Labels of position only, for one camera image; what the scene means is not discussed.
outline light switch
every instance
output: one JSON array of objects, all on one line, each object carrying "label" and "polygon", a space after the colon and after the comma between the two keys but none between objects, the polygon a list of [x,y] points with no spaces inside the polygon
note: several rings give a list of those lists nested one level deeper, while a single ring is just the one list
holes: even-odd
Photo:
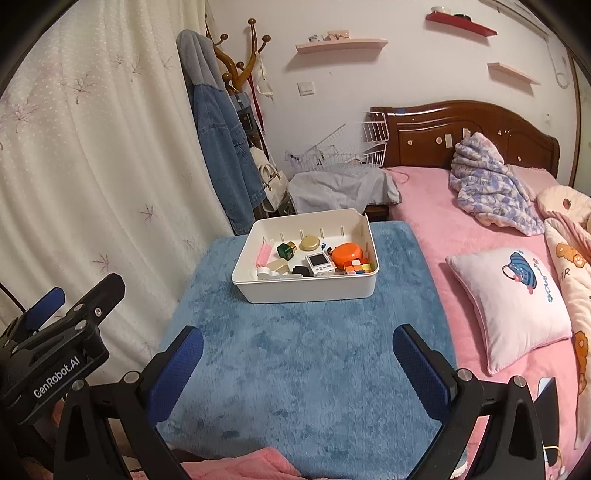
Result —
[{"label": "light switch", "polygon": [[297,84],[298,90],[300,91],[300,96],[305,97],[307,95],[314,95],[316,91],[314,90],[314,82],[300,82]]}]

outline red wall shelf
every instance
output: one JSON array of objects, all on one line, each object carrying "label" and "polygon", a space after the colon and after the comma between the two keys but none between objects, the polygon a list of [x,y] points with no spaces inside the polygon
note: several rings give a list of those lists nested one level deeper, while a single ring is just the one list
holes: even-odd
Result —
[{"label": "red wall shelf", "polygon": [[463,30],[474,32],[475,34],[482,35],[483,37],[492,37],[493,35],[496,35],[496,31],[487,28],[484,25],[474,23],[462,17],[454,17],[453,15],[448,15],[441,12],[430,13],[425,17],[425,20],[452,25],[453,27],[461,28]]}]

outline pink comb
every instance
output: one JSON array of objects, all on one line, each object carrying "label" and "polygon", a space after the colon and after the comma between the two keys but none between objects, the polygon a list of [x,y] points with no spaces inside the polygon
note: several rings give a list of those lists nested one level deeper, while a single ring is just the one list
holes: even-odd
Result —
[{"label": "pink comb", "polygon": [[272,246],[266,241],[262,241],[261,249],[256,257],[255,265],[257,268],[266,267],[269,263],[269,257],[271,256]]}]

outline pink wall shelf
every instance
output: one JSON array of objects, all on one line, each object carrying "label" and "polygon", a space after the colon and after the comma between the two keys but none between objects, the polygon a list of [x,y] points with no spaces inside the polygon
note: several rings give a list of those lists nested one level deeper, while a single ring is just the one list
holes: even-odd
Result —
[{"label": "pink wall shelf", "polygon": [[474,23],[462,17],[454,17],[453,15],[448,15],[441,12],[430,13],[425,17],[425,20],[451,25],[452,27],[474,32],[475,34],[482,35],[483,37],[492,37],[493,35],[497,35],[496,31],[485,27],[484,25]]},{"label": "pink wall shelf", "polygon": [[381,50],[388,45],[385,38],[350,38],[343,40],[326,40],[296,45],[298,53],[314,53],[329,50],[352,50],[354,48],[374,48]]},{"label": "pink wall shelf", "polygon": [[542,85],[540,82],[533,79],[529,75],[526,75],[525,73],[521,73],[519,70],[515,70],[513,67],[509,67],[508,65],[505,65],[504,63],[489,63],[488,68],[489,68],[489,70],[497,70],[499,72],[506,73],[507,75],[511,75],[512,77],[522,80],[525,83],[530,83],[532,85]]}]

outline wall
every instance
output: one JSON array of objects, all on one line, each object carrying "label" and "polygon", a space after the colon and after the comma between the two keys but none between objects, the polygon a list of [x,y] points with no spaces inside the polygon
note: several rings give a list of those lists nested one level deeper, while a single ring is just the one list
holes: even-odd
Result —
[{"label": "wall", "polygon": [[576,70],[581,97],[581,149],[574,188],[591,195],[591,85],[578,65]]},{"label": "wall", "polygon": [[[211,2],[223,44],[236,61],[245,60],[247,20],[259,38],[272,37],[264,63],[275,103],[261,98],[268,142],[275,160],[300,152],[346,121],[361,119],[371,106],[413,106],[451,99],[482,100],[520,114],[560,141],[558,179],[567,183],[574,155],[576,106],[566,51],[553,37],[556,67],[570,83],[556,82],[545,41],[527,27],[477,0],[446,0],[499,35],[488,40],[454,27],[426,22],[433,0],[215,0]],[[381,53],[368,50],[298,55],[295,45],[328,30],[352,37],[387,38]],[[539,80],[541,86],[509,78],[491,79],[487,62],[500,61]],[[299,97],[297,82],[313,81],[316,94]]]}]

